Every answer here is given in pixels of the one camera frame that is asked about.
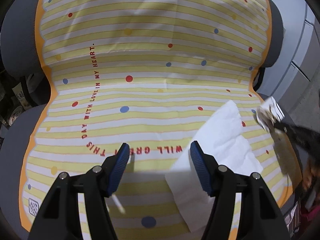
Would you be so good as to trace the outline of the person's right hand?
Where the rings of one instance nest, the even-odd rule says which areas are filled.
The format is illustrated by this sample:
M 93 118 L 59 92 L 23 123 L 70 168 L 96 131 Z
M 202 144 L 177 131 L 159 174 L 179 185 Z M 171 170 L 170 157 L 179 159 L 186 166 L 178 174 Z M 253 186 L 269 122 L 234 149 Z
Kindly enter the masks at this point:
M 319 165 L 316 165 L 313 161 L 308 160 L 303 172 L 302 187 L 304 191 L 308 191 L 312 184 L 313 178 L 319 178 Z

